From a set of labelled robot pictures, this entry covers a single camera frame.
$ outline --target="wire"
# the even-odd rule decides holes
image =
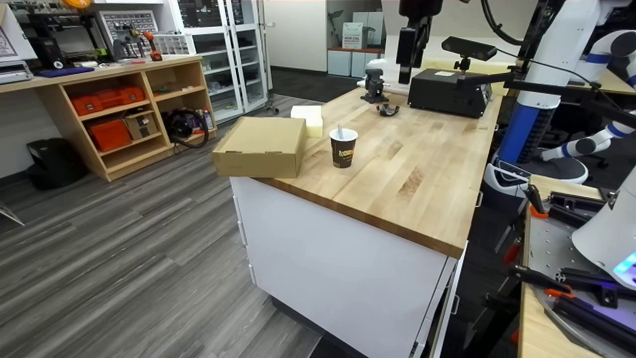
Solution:
[[[522,43],[524,43],[524,39],[518,39],[518,37],[510,35],[510,33],[504,29],[504,23],[498,23],[490,0],[482,0],[482,9],[484,9],[484,15],[486,15],[486,21],[492,25],[492,29],[494,29],[502,39],[506,39],[506,41],[514,43],[514,45],[522,45]]]
[[[520,55],[508,51],[508,49],[498,47],[498,51],[522,59]],[[567,73],[583,79],[587,85],[593,87],[593,93],[601,93],[615,109],[625,111],[611,95],[607,95],[605,91],[601,91],[601,85],[599,85],[599,83],[587,79],[587,77],[581,75],[579,71],[573,71],[573,69],[569,69],[569,67],[559,67],[559,65],[553,65],[553,63],[545,63],[545,61],[537,61],[537,59],[530,59],[530,61],[532,61],[532,63],[537,63],[537,65],[543,65],[543,67],[553,67],[553,69],[557,69],[557,71],[567,71]]]

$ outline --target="kitchen island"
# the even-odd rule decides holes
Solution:
[[[323,107],[327,132],[361,132],[355,164],[309,138],[297,178],[233,176],[239,228],[257,286],[367,355],[420,355],[450,286],[444,337],[502,97],[470,118],[390,95],[380,116],[363,93]]]

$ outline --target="wood-look floor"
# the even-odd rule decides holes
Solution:
[[[293,103],[277,97],[281,114]],[[311,355],[313,327],[247,270],[229,180],[210,148],[106,182],[0,184],[0,355]]]

